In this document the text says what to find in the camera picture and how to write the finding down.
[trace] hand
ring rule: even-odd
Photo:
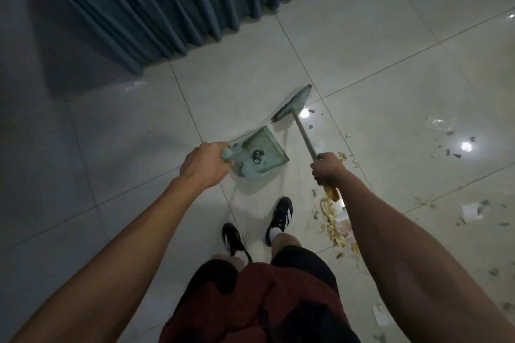
[[[195,178],[203,189],[219,184],[233,164],[221,157],[222,149],[228,147],[226,142],[203,142],[186,156],[179,175]]]
[[[311,164],[311,168],[311,173],[319,186],[336,187],[339,176],[346,171],[340,159],[331,152],[318,154],[318,160]]]

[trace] dustpan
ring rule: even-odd
[[[222,158],[234,160],[243,177],[256,180],[289,162],[289,158],[267,126],[262,127],[241,143],[222,150]]]

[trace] white tile floor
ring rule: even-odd
[[[439,239],[496,304],[515,303],[514,33],[515,0],[292,0],[140,79],[41,105],[44,88],[29,86],[1,112],[0,340],[149,205],[200,141],[254,131],[311,82],[315,112],[303,122],[317,150],[344,152],[347,167]],[[426,128],[426,117],[452,120],[455,133]],[[370,276],[352,258],[336,260],[312,219],[323,191],[291,117],[270,130],[290,162],[260,181],[230,174],[193,204],[120,340],[157,341],[193,271],[222,249],[224,222],[268,260],[261,237],[286,194],[290,233],[333,269],[362,342],[381,333],[406,341],[398,327],[377,326]],[[485,198],[485,219],[458,226],[460,205]]]

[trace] black shorts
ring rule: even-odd
[[[293,267],[305,271],[322,282],[325,282],[338,293],[336,278],[323,260],[318,255],[308,249],[288,245],[282,248],[270,263],[276,267]],[[228,261],[221,259],[211,259],[204,263],[191,278],[186,291],[182,295],[177,308],[188,301],[197,289],[204,283],[212,281],[221,294],[228,294],[234,291],[238,270]]]

